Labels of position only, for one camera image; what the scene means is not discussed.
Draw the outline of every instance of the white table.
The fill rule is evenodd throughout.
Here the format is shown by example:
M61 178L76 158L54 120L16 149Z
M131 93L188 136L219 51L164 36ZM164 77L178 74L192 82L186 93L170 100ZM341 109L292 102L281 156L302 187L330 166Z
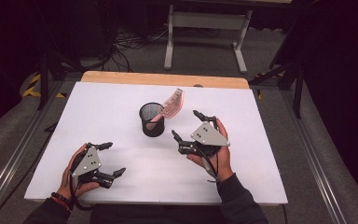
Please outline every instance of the white table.
M192 110L217 116L231 143L231 166L260 204L287 203L282 180L251 90L180 87L182 110L165 120L165 132L143 134L140 107L163 103L177 86L77 82L39 162L25 199L45 200L61 183L62 171L86 142L113 142L100 151L100 171L127 170L110 189L84 194L87 203L218 204L215 184L202 168L177 151L175 130L184 140L200 126Z

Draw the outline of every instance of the wrist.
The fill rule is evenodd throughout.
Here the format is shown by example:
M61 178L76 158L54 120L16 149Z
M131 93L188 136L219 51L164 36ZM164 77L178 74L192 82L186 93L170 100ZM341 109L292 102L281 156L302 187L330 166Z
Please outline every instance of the wrist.
M223 181L229 179L232 175L234 175L234 172L232 172L231 168L229 168L225 171L219 171L219 181L223 182Z
M71 198L71 190L69 190L69 189L67 189L67 188L59 188L58 190L57 190L57 193L58 194L61 194L64 198L66 198L66 199L70 199Z

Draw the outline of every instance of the human hand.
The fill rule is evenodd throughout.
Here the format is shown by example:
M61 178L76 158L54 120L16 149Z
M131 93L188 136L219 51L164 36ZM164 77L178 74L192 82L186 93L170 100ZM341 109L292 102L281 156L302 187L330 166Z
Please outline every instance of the human hand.
M219 132L228 140L228 135L225 126L220 121L220 119L217 119L217 128L219 129ZM188 154L187 158L193 162L195 162L197 165L204 167L202 158L197 155ZM214 154L210 161L216 171L218 171L219 180L220 182L225 181L229 177L231 177L234 173L231 170L230 165L230 154L228 147L221 147L216 154Z
M84 144L73 156L72 159L69 161L68 166L65 168L65 170L63 171L62 174L62 182L60 187L57 190L57 193L61 194L63 197L69 199L71 198L71 190L70 190L70 181L69 178L72 178L69 174L69 171L71 169L72 163L75 160L75 157L77 154L81 153L82 151L84 151L84 149L86 148L87 144ZM93 189L97 189L98 187L100 187L100 184L96 183L96 182L89 182L86 184L82 184L80 185L80 188L76 190L76 197L80 197L83 193L93 190Z

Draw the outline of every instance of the red bracelet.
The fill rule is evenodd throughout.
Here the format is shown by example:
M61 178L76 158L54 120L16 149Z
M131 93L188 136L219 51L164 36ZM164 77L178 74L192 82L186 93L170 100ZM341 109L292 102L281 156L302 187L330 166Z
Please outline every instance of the red bracelet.
M50 197L51 200L53 200L54 202L56 202L57 204L61 205L62 207L64 207L66 209L66 211L71 212L72 210L69 208L68 204L66 204L65 202L61 201L60 199L51 196Z

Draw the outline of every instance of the gray carpet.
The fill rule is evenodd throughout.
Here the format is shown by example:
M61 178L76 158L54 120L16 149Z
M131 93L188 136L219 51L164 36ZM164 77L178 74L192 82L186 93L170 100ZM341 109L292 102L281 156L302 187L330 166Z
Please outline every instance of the gray carpet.
M236 37L236 33L226 31L220 32L215 37L207 37L194 30L176 31L172 70L170 71L163 69L166 49L166 41L163 39L152 42L141 49L128 49L122 52L127 56L134 72L252 79L255 74L265 73L269 70L269 63L284 39L284 35L280 31L250 29L242 48L248 67L248 73L243 75L239 72L230 46ZM114 57L121 63L125 63L123 58L119 58L117 55ZM104 69L118 71L117 65L112 61ZM30 74L20 93L24 92L33 76ZM71 77L64 81L60 92L70 93L77 80L79 80L78 74L71 74ZM306 159L300 136L289 113L290 108L285 106L279 91L262 90L262 94L262 100L259 100L257 96L255 99L276 162L282 172L282 182L289 202L286 205L289 223L334 223ZM66 101L67 98L55 98L43 118L19 169L11 179L4 198L22 176L27 176L0 211L0 223L21 223L39 205L39 203L23 199L32 178L32 172L26 174L26 171L48 137L48 133L44 132L44 129L59 120ZM4 169L25 133L36 113L38 103L37 97L24 97L17 106L0 119L0 172ZM301 121L306 127L315 153L329 178L347 223L358 223L358 187L340 159L306 87L303 92L301 115ZM284 223L281 206L263 206L263 209L269 223ZM89 216L90 212L75 210L69 223L89 223Z

